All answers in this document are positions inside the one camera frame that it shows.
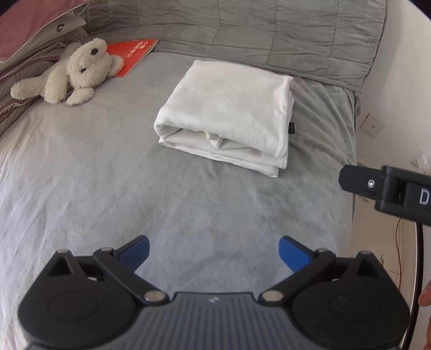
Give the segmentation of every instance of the gray bedsheet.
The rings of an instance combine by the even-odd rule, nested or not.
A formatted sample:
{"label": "gray bedsheet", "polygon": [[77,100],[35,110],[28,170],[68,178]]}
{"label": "gray bedsheet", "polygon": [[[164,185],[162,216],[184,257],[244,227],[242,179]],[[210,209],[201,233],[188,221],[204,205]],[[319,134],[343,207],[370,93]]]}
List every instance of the gray bedsheet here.
{"label": "gray bedsheet", "polygon": [[291,272],[289,234],[345,253],[355,163],[355,94],[296,77],[289,160],[279,178],[158,145],[159,108],[195,57],[151,53],[81,106],[37,101],[0,138],[1,349],[25,343],[19,301],[58,248],[75,255],[151,243],[137,273],[174,291],[258,293]]}

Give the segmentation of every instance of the blue gripper pad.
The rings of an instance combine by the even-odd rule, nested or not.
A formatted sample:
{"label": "blue gripper pad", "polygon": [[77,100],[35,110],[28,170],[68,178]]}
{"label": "blue gripper pad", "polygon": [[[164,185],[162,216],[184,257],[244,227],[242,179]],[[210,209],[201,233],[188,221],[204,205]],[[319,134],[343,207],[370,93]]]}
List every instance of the blue gripper pad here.
{"label": "blue gripper pad", "polygon": [[124,250],[118,261],[129,270],[136,271],[136,269],[148,258],[149,254],[150,241],[147,237],[143,237]]}
{"label": "blue gripper pad", "polygon": [[284,236],[278,243],[278,254],[281,260],[296,272],[309,264],[313,258],[313,251],[295,241],[292,237]]}

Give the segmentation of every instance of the white wall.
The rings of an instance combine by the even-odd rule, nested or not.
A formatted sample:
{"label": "white wall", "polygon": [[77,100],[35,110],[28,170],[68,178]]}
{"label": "white wall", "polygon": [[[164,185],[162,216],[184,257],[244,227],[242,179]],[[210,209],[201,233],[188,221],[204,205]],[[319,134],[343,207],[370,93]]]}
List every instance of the white wall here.
{"label": "white wall", "polygon": [[[380,48],[361,95],[358,161],[414,170],[419,150],[431,156],[431,21],[407,0],[387,0]],[[359,130],[368,113],[386,124],[377,137]]]}
{"label": "white wall", "polygon": [[[424,279],[425,286],[431,280],[431,228],[424,226]],[[411,350],[422,350],[426,343],[426,331],[430,319],[431,306],[419,309],[418,321],[416,323],[413,339],[410,344]]]}

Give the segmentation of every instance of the pink pillow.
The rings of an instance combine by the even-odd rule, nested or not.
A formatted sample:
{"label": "pink pillow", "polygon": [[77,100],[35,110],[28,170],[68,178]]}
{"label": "pink pillow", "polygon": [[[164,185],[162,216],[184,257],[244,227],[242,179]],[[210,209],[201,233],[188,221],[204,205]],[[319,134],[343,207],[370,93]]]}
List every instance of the pink pillow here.
{"label": "pink pillow", "polygon": [[90,0],[19,0],[0,17],[0,61],[7,61],[39,30]]}

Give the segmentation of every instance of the metal screw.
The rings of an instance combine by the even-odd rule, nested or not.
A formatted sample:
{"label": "metal screw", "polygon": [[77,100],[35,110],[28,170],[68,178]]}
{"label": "metal screw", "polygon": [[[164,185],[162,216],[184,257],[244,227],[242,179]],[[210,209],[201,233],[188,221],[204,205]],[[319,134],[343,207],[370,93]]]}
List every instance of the metal screw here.
{"label": "metal screw", "polygon": [[374,179],[371,178],[368,180],[367,186],[368,188],[374,188],[375,184],[376,184],[376,181],[374,181]]}
{"label": "metal screw", "polygon": [[262,298],[265,301],[277,302],[284,298],[284,295],[280,291],[268,290],[262,294]]}
{"label": "metal screw", "polygon": [[148,291],[144,294],[144,298],[150,303],[158,303],[166,298],[166,294],[162,291]]}

